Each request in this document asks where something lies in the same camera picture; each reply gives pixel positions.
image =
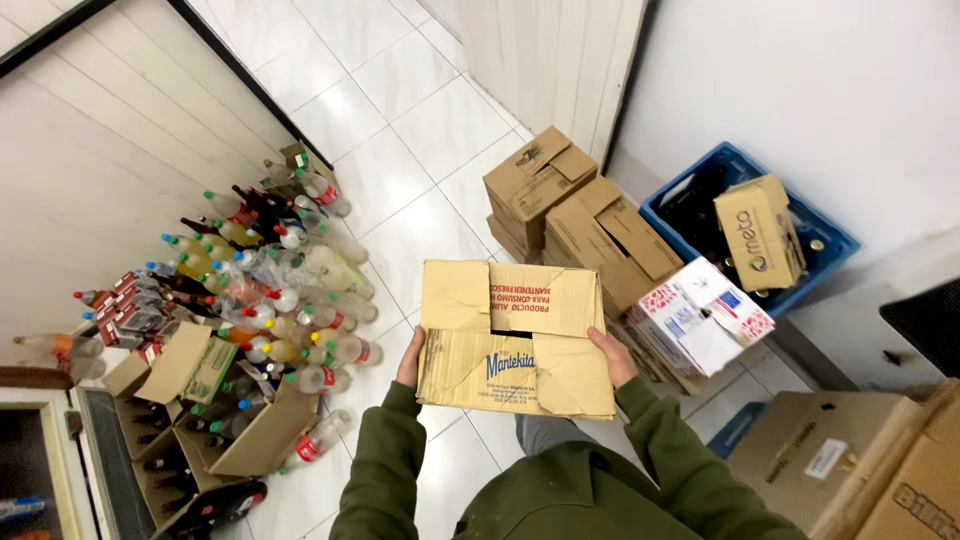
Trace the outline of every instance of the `hand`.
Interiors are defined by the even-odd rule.
[[[634,360],[630,358],[627,346],[613,337],[600,332],[594,327],[587,330],[587,337],[607,356],[607,369],[610,371],[610,381],[614,388],[619,388],[630,379],[640,374]]]
[[[417,366],[420,364],[420,348],[423,347],[423,341],[426,340],[426,332],[420,325],[414,328],[414,338],[410,340],[407,346],[407,352],[403,353],[403,359],[400,360],[400,366],[396,368],[396,381],[400,384],[406,384],[411,388],[417,387]]]

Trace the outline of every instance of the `blue plastic crate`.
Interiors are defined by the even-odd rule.
[[[640,205],[640,215],[643,216],[643,219],[647,220],[650,226],[686,262],[692,261],[700,254],[687,244],[679,233],[660,219],[657,215],[657,209],[660,207],[663,195],[690,175],[712,170],[721,165],[727,165],[727,174],[723,180],[724,187],[767,174],[765,168],[735,146],[729,142],[722,142]],[[790,199],[788,208],[793,216],[793,225],[797,230],[797,237],[801,244],[808,245],[811,240],[819,239],[824,242],[825,248],[812,254],[809,251],[804,251],[806,273],[800,277],[794,286],[787,289],[770,289],[770,296],[763,303],[763,308],[775,319],[780,317],[804,294],[809,292],[814,285],[821,282],[860,248],[859,242],[813,205],[789,189],[786,189],[786,194]]]

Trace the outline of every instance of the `white door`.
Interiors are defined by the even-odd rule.
[[[469,75],[534,134],[603,165],[646,0],[460,0]]]

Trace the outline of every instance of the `black door frame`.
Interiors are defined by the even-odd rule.
[[[0,79],[9,75],[17,67],[23,65],[24,62],[36,56],[40,51],[52,45],[71,30],[84,24],[87,19],[101,12],[115,1],[116,0],[84,0],[77,6],[74,6],[72,10],[57,17],[56,20],[32,36],[24,39],[23,42],[0,57]],[[267,93],[267,90],[253,77],[253,74],[247,71],[243,63],[240,62],[220,38],[210,30],[210,27],[207,26],[203,18],[194,11],[193,7],[190,6],[186,0],[166,0],[166,2],[183,17],[183,20],[204,40],[207,46],[213,49],[213,52],[220,57],[220,60],[222,60],[227,67],[230,68],[230,71],[243,82],[244,86],[256,96],[256,99],[260,100],[260,103],[270,111],[270,114],[290,132],[290,135],[296,140],[302,141],[307,148],[324,162],[324,165],[332,170],[333,163],[324,157],[320,149],[303,134],[300,128],[297,127],[297,124],[294,124],[293,120],[287,116],[287,113],[276,104],[274,98],[270,97],[270,94]]]

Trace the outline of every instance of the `jacket sleeve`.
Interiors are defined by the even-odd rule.
[[[330,538],[417,538],[417,475],[426,430],[415,390],[393,381],[382,406],[367,409]]]
[[[675,400],[661,400],[634,377],[615,397],[627,413],[627,437],[660,487],[660,506],[707,540],[804,539],[786,518],[769,512],[750,487],[733,479],[680,417]]]

